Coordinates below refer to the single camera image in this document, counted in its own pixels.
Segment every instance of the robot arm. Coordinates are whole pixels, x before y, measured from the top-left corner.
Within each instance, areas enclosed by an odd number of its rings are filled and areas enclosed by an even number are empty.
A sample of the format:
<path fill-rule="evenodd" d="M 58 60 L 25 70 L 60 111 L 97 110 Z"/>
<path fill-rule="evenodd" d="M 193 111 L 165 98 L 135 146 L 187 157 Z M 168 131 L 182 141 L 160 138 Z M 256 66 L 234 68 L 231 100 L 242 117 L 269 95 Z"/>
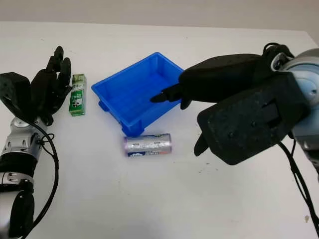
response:
<path fill-rule="evenodd" d="M 25 238 L 52 202 L 58 182 L 58 159 L 46 130 L 71 90 L 70 76 L 70 60 L 63 59 L 62 47 L 55 50 L 46 69 L 40 70 L 31 84 L 14 72 L 0 75 L 0 99 L 15 115 L 0 155 L 1 239 Z M 45 137 L 53 146 L 55 182 L 49 200 L 33 221 L 33 175 Z"/>
<path fill-rule="evenodd" d="M 202 130 L 194 153 L 207 148 L 230 165 L 278 144 L 319 236 L 319 218 L 303 177 L 281 143 L 288 134 L 304 150 L 319 174 L 319 49 L 294 58 L 284 45 L 269 43 L 262 55 L 219 56 L 186 69 L 179 83 L 164 89 L 151 101 L 181 99 L 217 103 L 197 117 Z"/>

